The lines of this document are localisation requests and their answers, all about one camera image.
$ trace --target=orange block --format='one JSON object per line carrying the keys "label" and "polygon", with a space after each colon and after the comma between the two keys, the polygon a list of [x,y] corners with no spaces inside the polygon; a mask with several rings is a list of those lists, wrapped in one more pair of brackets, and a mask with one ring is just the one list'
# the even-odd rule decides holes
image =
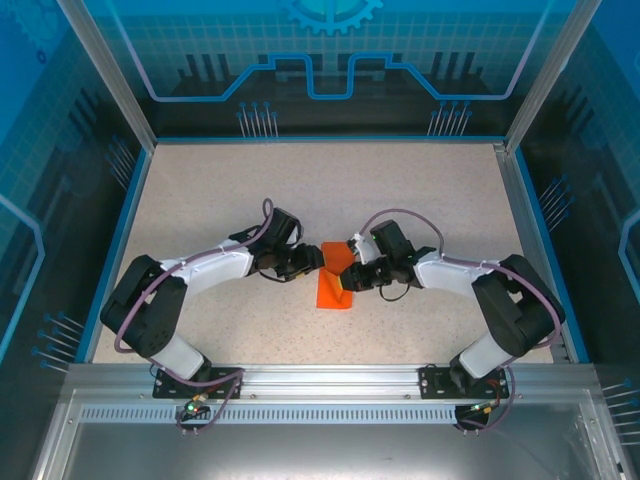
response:
{"label": "orange block", "polygon": [[345,242],[324,242],[324,267],[318,272],[317,308],[346,310],[353,305],[353,292],[342,289],[340,274],[355,261]]}

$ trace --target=cable connector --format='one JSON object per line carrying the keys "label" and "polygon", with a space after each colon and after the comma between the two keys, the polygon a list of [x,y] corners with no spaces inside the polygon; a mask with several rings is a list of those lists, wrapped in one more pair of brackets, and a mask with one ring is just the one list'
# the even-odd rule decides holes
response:
{"label": "cable connector", "polygon": [[373,245],[371,245],[365,237],[360,235],[359,232],[354,233],[353,237],[347,242],[347,245],[354,255],[360,257],[360,263],[363,265],[373,262],[378,257]]}

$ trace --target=enclosure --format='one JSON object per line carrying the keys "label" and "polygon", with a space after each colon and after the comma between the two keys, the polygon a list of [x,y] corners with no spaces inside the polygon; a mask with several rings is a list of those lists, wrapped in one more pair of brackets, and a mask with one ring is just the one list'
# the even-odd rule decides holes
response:
{"label": "enclosure", "polygon": [[[636,477],[640,4],[0,6],[3,478]],[[500,429],[463,435],[464,401],[421,398],[419,369],[486,332],[477,302],[322,310],[313,272],[186,304],[178,331],[246,373],[219,425],[182,438],[183,401],[152,397],[100,310],[135,257],[211,248],[264,197],[309,244],[401,207],[447,254],[523,254],[567,318],[514,364]]]}

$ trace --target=speckled beige floor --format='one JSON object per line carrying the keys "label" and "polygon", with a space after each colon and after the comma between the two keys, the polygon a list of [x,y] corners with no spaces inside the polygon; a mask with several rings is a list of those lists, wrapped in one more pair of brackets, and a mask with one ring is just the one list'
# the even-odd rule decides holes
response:
{"label": "speckled beige floor", "polygon": [[[266,196],[302,221],[307,243],[346,240],[378,210],[404,207],[432,219],[452,255],[521,252],[491,145],[160,145],[123,266],[210,248],[259,223]],[[437,244],[426,225],[394,218],[414,246]],[[486,332],[475,301],[448,292],[412,289],[387,303],[371,291],[331,311],[315,308],[316,285],[317,273],[287,285],[231,281],[188,303],[178,331],[214,362],[245,364],[448,362]],[[95,362],[141,361],[117,354],[113,338],[103,330]]]}

